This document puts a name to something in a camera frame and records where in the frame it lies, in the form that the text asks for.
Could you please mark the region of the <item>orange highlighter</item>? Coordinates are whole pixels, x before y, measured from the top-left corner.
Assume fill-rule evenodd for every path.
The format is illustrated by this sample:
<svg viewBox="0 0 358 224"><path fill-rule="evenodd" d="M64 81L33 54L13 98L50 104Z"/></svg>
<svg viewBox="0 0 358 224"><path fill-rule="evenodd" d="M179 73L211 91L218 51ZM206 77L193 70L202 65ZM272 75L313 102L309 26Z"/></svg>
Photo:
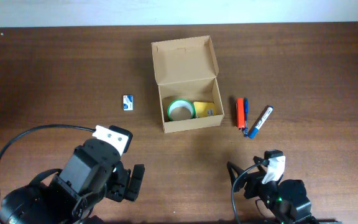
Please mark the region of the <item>orange highlighter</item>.
<svg viewBox="0 0 358 224"><path fill-rule="evenodd" d="M237 111L237 127L239 129L244 129L245 124L245 107L244 107L244 99L238 98L236 100L236 111Z"/></svg>

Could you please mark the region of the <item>yellow sticky note pad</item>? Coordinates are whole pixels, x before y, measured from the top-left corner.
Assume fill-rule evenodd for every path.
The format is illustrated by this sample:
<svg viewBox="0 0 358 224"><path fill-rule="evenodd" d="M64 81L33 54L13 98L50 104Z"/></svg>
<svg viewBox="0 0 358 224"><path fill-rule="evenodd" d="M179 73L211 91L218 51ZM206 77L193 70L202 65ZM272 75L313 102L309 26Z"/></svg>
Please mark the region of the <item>yellow sticky note pad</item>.
<svg viewBox="0 0 358 224"><path fill-rule="evenodd" d="M208 116L216 115L216 107L215 107L214 103L195 101L193 103L193 106L195 108L195 117L196 118L205 118Z"/></svg>

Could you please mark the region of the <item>brown cardboard box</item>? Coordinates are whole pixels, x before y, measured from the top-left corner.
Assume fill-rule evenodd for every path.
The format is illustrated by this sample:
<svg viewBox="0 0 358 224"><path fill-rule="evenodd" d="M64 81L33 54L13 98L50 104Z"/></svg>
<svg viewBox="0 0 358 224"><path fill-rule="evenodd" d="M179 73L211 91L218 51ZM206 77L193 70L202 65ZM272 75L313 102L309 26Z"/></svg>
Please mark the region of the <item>brown cardboard box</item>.
<svg viewBox="0 0 358 224"><path fill-rule="evenodd" d="M151 43L154 76L158 85L163 131L174 133L219 126L224 118L217 76L218 62L210 36L165 40ZM170 104L186 100L213 103L212 115L175 121Z"/></svg>

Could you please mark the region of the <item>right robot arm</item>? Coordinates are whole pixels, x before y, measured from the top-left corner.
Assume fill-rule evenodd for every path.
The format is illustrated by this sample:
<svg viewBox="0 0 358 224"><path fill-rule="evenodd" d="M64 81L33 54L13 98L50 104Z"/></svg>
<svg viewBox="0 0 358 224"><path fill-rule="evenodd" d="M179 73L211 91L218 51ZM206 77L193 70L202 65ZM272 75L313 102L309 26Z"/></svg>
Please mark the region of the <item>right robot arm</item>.
<svg viewBox="0 0 358 224"><path fill-rule="evenodd" d="M246 199L255 198L271 211L274 218L253 220L252 223L319 224L337 223L336 220L321 220L312 215L311 201L307 197L302 180L282 180L285 156L254 157L254 165L241 169L232 162L227 163L231 179L231 204L236 223L242 223L234 194L244 190Z"/></svg>

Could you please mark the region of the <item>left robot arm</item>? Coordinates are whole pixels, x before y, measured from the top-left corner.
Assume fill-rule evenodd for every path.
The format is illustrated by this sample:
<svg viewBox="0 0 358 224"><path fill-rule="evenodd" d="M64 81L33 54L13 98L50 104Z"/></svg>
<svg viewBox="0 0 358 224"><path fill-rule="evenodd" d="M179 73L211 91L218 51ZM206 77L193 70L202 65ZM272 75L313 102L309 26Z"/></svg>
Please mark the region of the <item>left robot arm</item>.
<svg viewBox="0 0 358 224"><path fill-rule="evenodd" d="M80 223L104 198L135 201L145 167L125 169L119 151L97 139L75 148L63 169L46 170L1 203L0 223Z"/></svg>

